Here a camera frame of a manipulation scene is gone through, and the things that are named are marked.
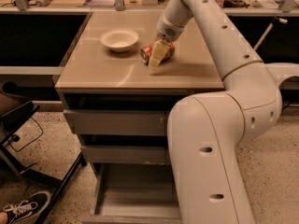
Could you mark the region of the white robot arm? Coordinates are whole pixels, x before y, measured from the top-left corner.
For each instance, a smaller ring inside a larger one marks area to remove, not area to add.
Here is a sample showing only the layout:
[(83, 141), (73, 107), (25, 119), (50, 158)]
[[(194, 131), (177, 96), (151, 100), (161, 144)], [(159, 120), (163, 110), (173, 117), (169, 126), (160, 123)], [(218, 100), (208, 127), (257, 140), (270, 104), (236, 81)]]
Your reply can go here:
[(183, 224), (255, 224), (235, 146), (270, 129), (282, 99), (262, 59), (215, 0), (170, 0), (156, 28), (156, 67), (194, 19), (223, 82), (219, 92), (183, 98), (167, 123), (169, 156)]

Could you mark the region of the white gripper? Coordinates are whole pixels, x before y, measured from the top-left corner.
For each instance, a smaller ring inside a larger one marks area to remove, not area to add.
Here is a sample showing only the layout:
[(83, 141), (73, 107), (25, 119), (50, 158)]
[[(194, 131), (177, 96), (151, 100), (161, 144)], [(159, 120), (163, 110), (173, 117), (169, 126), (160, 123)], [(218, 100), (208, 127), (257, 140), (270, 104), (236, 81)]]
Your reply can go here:
[(167, 17), (164, 14), (160, 16), (156, 25), (156, 36), (161, 39), (153, 43), (151, 56), (149, 58), (150, 66), (159, 66), (162, 59), (169, 50), (168, 42), (174, 42), (178, 40), (183, 31), (183, 28), (174, 25), (167, 19)]

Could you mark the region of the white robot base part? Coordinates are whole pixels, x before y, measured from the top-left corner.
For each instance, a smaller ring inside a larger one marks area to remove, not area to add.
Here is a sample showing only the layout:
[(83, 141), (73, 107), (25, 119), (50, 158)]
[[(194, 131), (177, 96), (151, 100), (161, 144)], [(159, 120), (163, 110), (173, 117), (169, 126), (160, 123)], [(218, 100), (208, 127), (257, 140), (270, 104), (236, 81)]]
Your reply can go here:
[(266, 66), (278, 87), (291, 77), (299, 77), (299, 64), (297, 63), (268, 63)]

